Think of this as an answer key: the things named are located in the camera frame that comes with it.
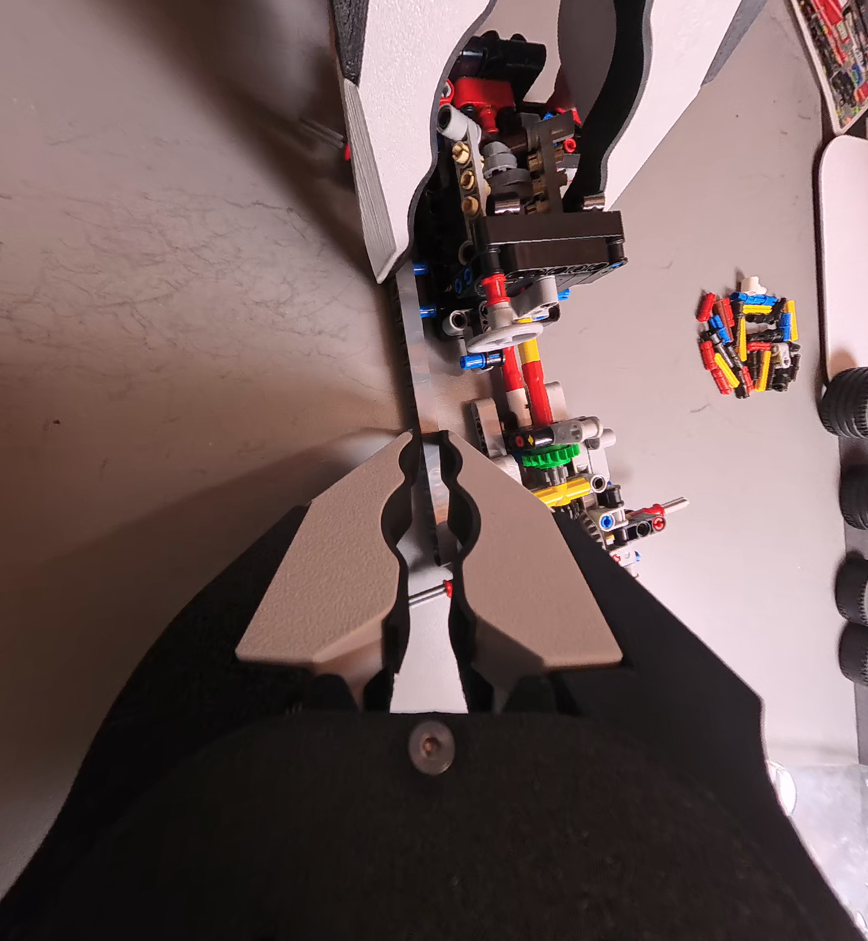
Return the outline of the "pile of small lego pins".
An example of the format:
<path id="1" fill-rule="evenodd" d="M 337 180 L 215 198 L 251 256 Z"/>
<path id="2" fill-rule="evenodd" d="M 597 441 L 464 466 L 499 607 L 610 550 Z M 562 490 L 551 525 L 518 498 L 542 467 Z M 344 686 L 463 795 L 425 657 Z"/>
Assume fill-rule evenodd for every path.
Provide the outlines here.
<path id="1" fill-rule="evenodd" d="M 797 379 L 801 345 L 795 302 L 756 276 L 728 294 L 704 293 L 697 309 L 699 355 L 723 396 L 785 393 Z"/>

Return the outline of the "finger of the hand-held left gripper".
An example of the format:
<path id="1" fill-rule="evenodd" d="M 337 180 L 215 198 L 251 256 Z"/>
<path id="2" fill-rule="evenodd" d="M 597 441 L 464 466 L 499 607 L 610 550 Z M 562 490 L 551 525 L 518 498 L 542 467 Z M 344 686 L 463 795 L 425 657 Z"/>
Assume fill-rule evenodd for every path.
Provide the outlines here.
<path id="1" fill-rule="evenodd" d="M 458 52 L 447 54 L 447 70 L 431 84 L 418 73 L 395 77 L 363 72 L 357 84 L 342 76 L 350 147 L 364 241 L 377 282 L 398 265 L 411 242 L 417 193 L 436 158 L 435 122 L 440 87 Z"/>
<path id="2" fill-rule="evenodd" d="M 607 206 L 695 99 L 738 1 L 563 1 L 561 70 L 581 119 L 566 211 Z"/>

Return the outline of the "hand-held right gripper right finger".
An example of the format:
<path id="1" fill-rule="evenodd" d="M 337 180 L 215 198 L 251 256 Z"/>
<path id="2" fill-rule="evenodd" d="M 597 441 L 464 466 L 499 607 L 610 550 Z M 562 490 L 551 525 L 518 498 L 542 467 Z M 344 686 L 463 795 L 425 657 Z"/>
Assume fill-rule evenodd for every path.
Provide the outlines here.
<path id="1" fill-rule="evenodd" d="M 450 640 L 465 697 L 525 676 L 612 666 L 622 653 L 555 516 L 468 442 L 440 436 L 453 564 Z"/>

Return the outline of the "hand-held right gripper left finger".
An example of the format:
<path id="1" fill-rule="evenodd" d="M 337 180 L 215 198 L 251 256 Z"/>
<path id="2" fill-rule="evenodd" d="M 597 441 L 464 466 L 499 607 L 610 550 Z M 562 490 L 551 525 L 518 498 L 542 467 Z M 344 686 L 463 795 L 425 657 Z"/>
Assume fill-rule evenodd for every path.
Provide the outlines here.
<path id="1" fill-rule="evenodd" d="M 384 509 L 406 482 L 405 432 L 317 496 L 236 649 L 240 661 L 342 676 L 355 696 L 383 666 L 399 562 Z"/>

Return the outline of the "lego technic car chassis model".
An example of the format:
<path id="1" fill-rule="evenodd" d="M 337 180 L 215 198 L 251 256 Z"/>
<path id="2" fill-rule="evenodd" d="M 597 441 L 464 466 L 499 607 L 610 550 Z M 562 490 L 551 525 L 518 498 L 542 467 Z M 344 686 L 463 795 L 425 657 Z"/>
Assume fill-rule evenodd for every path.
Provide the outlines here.
<path id="1" fill-rule="evenodd" d="M 591 136 L 565 98 L 531 100 L 546 48 L 493 30 L 465 42 L 441 87 L 436 161 L 420 191 L 412 256 L 390 280 L 401 323 L 433 558 L 458 551 L 448 528 L 431 341 L 441 364 L 471 375 L 480 397 L 461 429 L 475 448 L 547 509 L 576 520 L 638 576 L 639 545 L 663 533 L 687 500 L 629 509 L 608 464 L 603 421 L 571 410 L 546 379 L 537 340 L 570 289 L 625 265 L 619 214 L 604 196 L 564 194 Z"/>

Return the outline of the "clear plastic bag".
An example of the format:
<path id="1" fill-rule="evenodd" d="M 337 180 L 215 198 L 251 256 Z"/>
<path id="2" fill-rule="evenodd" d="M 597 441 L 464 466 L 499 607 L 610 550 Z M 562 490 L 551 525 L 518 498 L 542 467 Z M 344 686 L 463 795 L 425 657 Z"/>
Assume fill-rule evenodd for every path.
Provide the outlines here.
<path id="1" fill-rule="evenodd" d="M 767 766 L 781 806 L 868 939 L 868 767 Z"/>

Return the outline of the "lego instruction booklet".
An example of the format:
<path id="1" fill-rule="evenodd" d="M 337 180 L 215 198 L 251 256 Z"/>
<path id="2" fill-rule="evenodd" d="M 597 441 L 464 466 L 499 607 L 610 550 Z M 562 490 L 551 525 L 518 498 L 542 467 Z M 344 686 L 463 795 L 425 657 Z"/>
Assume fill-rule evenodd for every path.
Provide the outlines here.
<path id="1" fill-rule="evenodd" d="M 829 124 L 847 132 L 868 109 L 868 1 L 791 1 Z"/>

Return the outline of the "white plastic tray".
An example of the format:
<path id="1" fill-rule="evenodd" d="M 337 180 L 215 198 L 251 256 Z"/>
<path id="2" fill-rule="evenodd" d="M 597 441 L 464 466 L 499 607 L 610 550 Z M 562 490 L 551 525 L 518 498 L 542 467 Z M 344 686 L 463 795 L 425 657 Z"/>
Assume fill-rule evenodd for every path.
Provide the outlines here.
<path id="1" fill-rule="evenodd" d="M 819 167 L 823 353 L 828 377 L 868 366 L 868 140 L 844 135 Z"/>

